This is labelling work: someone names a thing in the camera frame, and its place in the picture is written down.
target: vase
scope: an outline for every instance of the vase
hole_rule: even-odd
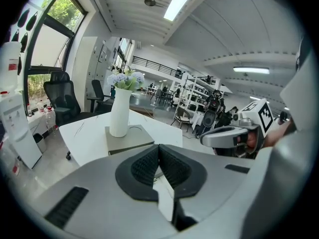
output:
[[[128,132],[131,93],[130,90],[115,88],[110,124],[110,134],[114,137],[123,137]]]

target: window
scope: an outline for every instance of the window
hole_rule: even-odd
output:
[[[30,6],[37,18],[33,33],[28,33],[29,46],[22,61],[23,93],[25,104],[35,109],[37,102],[47,99],[43,83],[50,81],[50,73],[65,70],[75,32],[86,12],[77,0],[30,0]]]
[[[36,108],[36,104],[40,100],[46,100],[43,83],[50,81],[50,74],[36,74],[28,76],[28,95],[30,108],[33,110]]]

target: black slot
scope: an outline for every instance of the black slot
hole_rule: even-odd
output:
[[[63,229],[88,192],[87,189],[74,187],[53,207],[45,219]]]
[[[239,172],[239,173],[248,173],[250,168],[248,167],[243,167],[243,166],[239,166],[239,165],[226,165],[225,166],[226,169],[235,171],[235,172]]]

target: black window frame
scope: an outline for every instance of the black window frame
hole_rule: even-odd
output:
[[[66,64],[67,60],[69,57],[69,53],[74,41],[74,38],[77,34],[77,31],[79,30],[85,16],[87,15],[87,11],[82,7],[82,5],[79,3],[78,0],[71,0],[73,4],[78,8],[78,10],[82,13],[83,18],[81,22],[79,23],[77,29],[75,32],[64,26],[62,23],[58,22],[56,19],[48,15],[48,12],[50,11],[51,7],[54,5],[54,3],[57,0],[51,0],[51,2],[47,5],[47,7],[44,9],[43,14],[41,18],[38,20],[37,25],[34,28],[32,37],[30,39],[29,45],[27,47],[27,54],[25,57],[25,62],[24,62],[24,71],[23,71],[23,100],[24,100],[24,107],[27,109],[27,104],[29,104],[29,95],[28,95],[28,76],[29,75],[37,75],[37,74],[50,74],[51,72],[56,72],[56,71],[63,71],[65,72],[66,70]],[[39,36],[39,33],[41,31],[41,28],[43,25],[46,25],[57,32],[65,35],[68,37],[68,42],[67,46],[65,48],[65,52],[63,55],[63,60],[62,60],[62,67],[52,67],[52,66],[32,66],[31,61],[32,61],[32,56],[35,48],[35,44],[37,41],[37,38]]]

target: floor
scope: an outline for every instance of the floor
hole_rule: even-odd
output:
[[[135,97],[131,99],[131,103],[153,109],[154,119],[166,124],[171,124],[175,108],[170,106],[164,107],[162,102],[159,105],[154,102],[155,98],[152,98],[152,101],[150,101],[150,98],[150,96],[135,94]],[[172,126],[180,127],[178,122],[175,122]],[[192,128],[189,128],[188,132],[186,132],[187,126],[183,125],[181,129],[183,133],[183,148],[213,154],[212,148],[201,145],[199,139],[194,137]],[[68,149],[64,144],[59,130],[49,135],[45,139],[45,142],[47,150],[43,153],[43,156],[34,169],[29,170],[20,163],[19,174],[12,180],[23,198],[31,204],[34,204],[36,198],[43,191],[79,168],[79,165],[73,159],[68,161],[65,158]]]

